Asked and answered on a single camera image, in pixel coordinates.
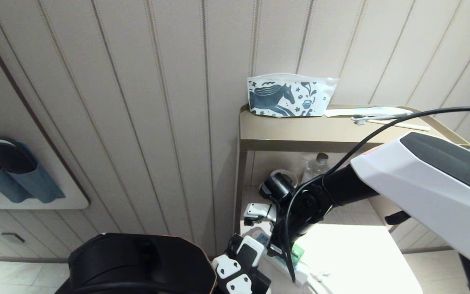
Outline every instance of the shelf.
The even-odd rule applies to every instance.
[[[360,108],[384,105],[330,105],[328,109]],[[397,106],[420,112],[407,106]],[[470,143],[455,134],[431,116],[406,121],[414,125],[431,127],[430,134],[445,138],[469,148]],[[240,113],[240,150],[248,151],[300,151],[300,152],[345,152],[374,130],[382,127],[377,123],[356,125],[350,117],[292,117],[274,118],[257,116],[248,106]],[[362,148],[363,151],[381,145],[407,132],[421,132],[407,128],[392,127],[381,132]]]

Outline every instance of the pouch with horse print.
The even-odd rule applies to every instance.
[[[274,117],[322,116],[338,78],[276,73],[248,78],[250,111]]]

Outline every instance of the tile floor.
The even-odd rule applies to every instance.
[[[470,294],[462,264],[454,250],[403,255],[423,294]]]
[[[0,262],[0,294],[53,294],[68,276],[67,264]]]
[[[470,294],[455,251],[405,254],[423,294]],[[69,276],[66,264],[0,262],[0,294],[53,294]]]

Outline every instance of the white countertop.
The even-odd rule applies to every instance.
[[[378,216],[377,221],[364,221],[364,216],[370,214],[367,211],[370,204],[367,200],[367,203],[360,202],[353,203],[354,207],[338,208],[327,217],[335,222],[340,214],[356,221],[348,221],[346,225],[319,223],[297,240],[296,244],[305,250],[302,262],[312,272],[330,274],[323,279],[328,294],[421,294],[418,281],[386,227]],[[256,226],[269,234],[268,222]],[[244,233],[252,227],[244,227],[241,222],[241,229]],[[293,285],[289,277],[265,258],[261,259],[259,270],[272,280],[272,294],[310,293],[307,288]]]

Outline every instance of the bottle cap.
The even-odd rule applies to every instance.
[[[328,158],[330,158],[330,157],[329,157],[327,154],[325,154],[325,153],[319,153],[319,154],[317,155],[317,162],[320,162],[320,163],[325,162],[325,161],[328,160]]]

